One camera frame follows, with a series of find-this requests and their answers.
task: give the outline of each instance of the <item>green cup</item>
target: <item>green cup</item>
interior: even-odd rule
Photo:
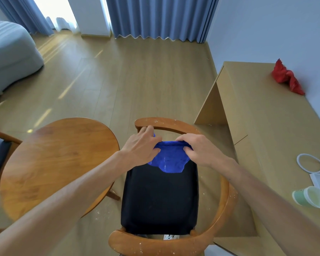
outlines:
[[[292,193],[294,201],[300,206],[314,206],[320,208],[320,189],[309,186],[305,189],[295,190]]]

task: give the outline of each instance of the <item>wooden table top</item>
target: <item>wooden table top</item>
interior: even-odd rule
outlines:
[[[36,130],[4,168],[0,182],[4,210],[16,221],[118,150],[113,132],[88,118],[61,119]],[[111,186],[85,214],[102,201]]]

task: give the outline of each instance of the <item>curtain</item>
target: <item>curtain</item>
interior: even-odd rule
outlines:
[[[114,36],[204,42],[218,0],[106,0]]]
[[[68,0],[34,0],[50,27],[61,31],[79,32],[79,28]]]
[[[34,0],[0,0],[0,9],[12,22],[22,25],[29,33],[54,33]]]

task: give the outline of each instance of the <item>wooden floor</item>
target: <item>wooden floor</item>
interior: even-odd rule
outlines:
[[[169,117],[193,124],[215,75],[203,44],[161,39],[84,38],[67,31],[34,37],[45,66],[0,97],[0,130],[24,140],[58,119],[88,117],[106,124],[120,147],[136,133],[141,117]],[[201,129],[222,151],[235,156],[227,126]],[[177,134],[156,131],[164,140]],[[125,176],[114,184],[122,196]],[[197,231],[212,221],[219,201],[219,175],[199,168]],[[105,198],[82,218],[51,255],[117,255],[107,239],[120,228],[121,202]],[[7,224],[0,208],[0,225]],[[239,200],[218,236],[255,236],[250,208]]]

